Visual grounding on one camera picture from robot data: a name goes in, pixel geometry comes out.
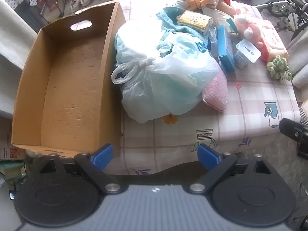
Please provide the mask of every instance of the empty cardboard box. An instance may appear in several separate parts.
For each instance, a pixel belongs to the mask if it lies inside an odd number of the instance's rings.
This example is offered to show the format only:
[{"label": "empty cardboard box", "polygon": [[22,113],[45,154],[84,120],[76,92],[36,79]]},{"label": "empty cardboard box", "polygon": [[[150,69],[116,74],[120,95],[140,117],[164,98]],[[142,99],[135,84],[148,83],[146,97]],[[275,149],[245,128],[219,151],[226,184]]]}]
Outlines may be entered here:
[{"label": "empty cardboard box", "polygon": [[[72,27],[88,20],[91,26]],[[40,30],[17,92],[12,144],[74,157],[111,143],[120,154],[121,94],[111,82],[118,2],[59,19]]]}]

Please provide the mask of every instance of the black circular cover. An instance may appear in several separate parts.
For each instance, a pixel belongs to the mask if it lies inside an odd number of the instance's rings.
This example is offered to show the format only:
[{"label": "black circular cover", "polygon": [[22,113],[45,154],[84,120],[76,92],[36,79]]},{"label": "black circular cover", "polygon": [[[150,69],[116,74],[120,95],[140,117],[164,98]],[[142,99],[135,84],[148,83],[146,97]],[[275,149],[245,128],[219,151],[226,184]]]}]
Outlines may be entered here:
[{"label": "black circular cover", "polygon": [[89,182],[68,174],[30,176],[18,190],[14,205],[27,222],[45,227],[76,223],[98,203],[98,192]]},{"label": "black circular cover", "polygon": [[221,216],[237,224],[276,225],[295,208],[291,189],[282,179],[276,179],[263,173],[230,177],[214,188],[212,202]]}]

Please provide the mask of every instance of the pink knitted item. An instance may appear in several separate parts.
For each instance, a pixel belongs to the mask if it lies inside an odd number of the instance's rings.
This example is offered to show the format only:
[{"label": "pink knitted item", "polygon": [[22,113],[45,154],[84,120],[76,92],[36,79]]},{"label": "pink knitted item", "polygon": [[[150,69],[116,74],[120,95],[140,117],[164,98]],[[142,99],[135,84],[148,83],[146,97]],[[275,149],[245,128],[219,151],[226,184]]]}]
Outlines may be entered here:
[{"label": "pink knitted item", "polygon": [[202,98],[207,105],[223,112],[228,104],[228,85],[224,72],[218,68],[217,76],[202,91]]}]

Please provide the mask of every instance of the table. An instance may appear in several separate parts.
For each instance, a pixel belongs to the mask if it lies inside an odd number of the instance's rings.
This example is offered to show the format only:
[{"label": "table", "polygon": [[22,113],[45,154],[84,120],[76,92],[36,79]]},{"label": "table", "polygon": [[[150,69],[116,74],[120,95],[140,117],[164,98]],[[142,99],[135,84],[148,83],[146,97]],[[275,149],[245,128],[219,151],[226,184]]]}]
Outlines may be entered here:
[{"label": "table", "polygon": [[[154,16],[176,0],[119,2],[126,20],[130,20]],[[167,115],[140,124],[123,110],[121,155],[114,157],[104,171],[110,174],[157,173],[198,160],[199,143],[220,153],[264,147],[280,140],[278,126],[282,118],[300,122],[291,82],[271,79],[262,61],[245,69],[236,68],[227,81],[228,105],[224,113],[200,102],[183,115]]]}]

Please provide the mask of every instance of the pink plush toy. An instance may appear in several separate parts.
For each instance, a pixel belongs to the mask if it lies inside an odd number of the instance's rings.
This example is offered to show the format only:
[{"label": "pink plush toy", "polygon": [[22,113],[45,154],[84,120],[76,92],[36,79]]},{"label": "pink plush toy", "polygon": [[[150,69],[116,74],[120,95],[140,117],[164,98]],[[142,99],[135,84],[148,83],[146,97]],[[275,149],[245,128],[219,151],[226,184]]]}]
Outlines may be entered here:
[{"label": "pink plush toy", "polygon": [[261,31],[256,22],[244,14],[239,14],[235,16],[235,25],[241,38],[246,38],[258,49],[262,49]]}]

